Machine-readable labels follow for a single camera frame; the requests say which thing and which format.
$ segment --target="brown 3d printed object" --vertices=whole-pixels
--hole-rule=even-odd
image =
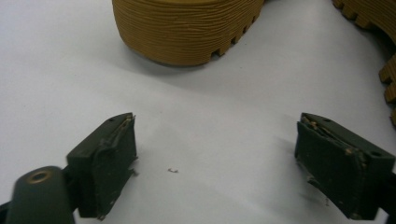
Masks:
[[[113,0],[120,36],[153,61],[197,65],[222,55],[260,15],[264,0]]]
[[[333,0],[343,15],[354,20],[363,29],[379,28],[396,44],[396,0]],[[379,71],[382,82],[389,84],[385,90],[387,103],[396,103],[396,55]],[[396,125],[396,109],[391,115]]]

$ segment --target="3d printed part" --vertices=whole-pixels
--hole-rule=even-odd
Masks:
[[[153,61],[196,65],[222,55],[260,15],[263,0],[113,0],[120,36]]]

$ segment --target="white surface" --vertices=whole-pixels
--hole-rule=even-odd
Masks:
[[[330,0],[269,0],[225,56],[192,68],[130,51],[109,0],[2,0],[0,202],[19,176],[65,167],[99,124],[132,111],[140,176],[104,224],[357,223],[305,183],[296,121],[328,117],[396,154],[385,60]]]

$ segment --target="small debris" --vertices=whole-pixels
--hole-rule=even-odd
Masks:
[[[352,149],[347,148],[347,149],[346,149],[346,155],[347,155],[347,156],[350,156],[350,155],[352,155],[352,154],[353,154]]]
[[[174,170],[174,169],[172,169],[172,168],[169,168],[169,169],[168,169],[168,172],[174,173],[174,174],[178,174],[178,170]]]

